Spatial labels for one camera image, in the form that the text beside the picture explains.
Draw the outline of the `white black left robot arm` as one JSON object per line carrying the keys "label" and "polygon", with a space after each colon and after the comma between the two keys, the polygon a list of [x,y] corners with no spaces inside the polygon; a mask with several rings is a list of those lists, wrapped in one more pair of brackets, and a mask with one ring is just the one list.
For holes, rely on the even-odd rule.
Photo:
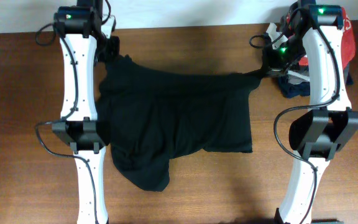
{"label": "white black left robot arm", "polygon": [[98,119],[94,100],[94,66],[114,43],[115,28],[108,1],[77,1],[58,8],[53,28],[59,37],[64,65],[60,119],[53,132],[71,149],[78,176],[78,223],[108,223],[103,165],[108,128]]}

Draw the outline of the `black t-shirt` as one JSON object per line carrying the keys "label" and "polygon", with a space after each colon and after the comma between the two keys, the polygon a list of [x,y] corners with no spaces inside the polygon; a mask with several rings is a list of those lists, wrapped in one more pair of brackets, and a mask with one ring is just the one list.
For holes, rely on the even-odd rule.
{"label": "black t-shirt", "polygon": [[172,159],[199,150],[252,152],[249,95],[262,69],[222,75],[153,70],[129,56],[106,62],[98,118],[110,125],[116,169],[142,190],[161,192]]}

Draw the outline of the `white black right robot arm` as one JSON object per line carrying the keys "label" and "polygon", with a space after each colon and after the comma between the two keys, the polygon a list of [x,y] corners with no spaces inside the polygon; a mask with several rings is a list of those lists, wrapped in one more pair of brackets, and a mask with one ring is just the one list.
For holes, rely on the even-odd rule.
{"label": "white black right robot arm", "polygon": [[271,24],[263,46],[267,76],[288,75],[307,58],[310,102],[306,113],[292,122],[290,148],[294,158],[288,189],[276,209],[274,223],[311,223],[319,182],[331,160],[358,130],[358,111],[352,109],[342,65],[344,17],[341,6],[297,1],[290,6],[280,31]]}

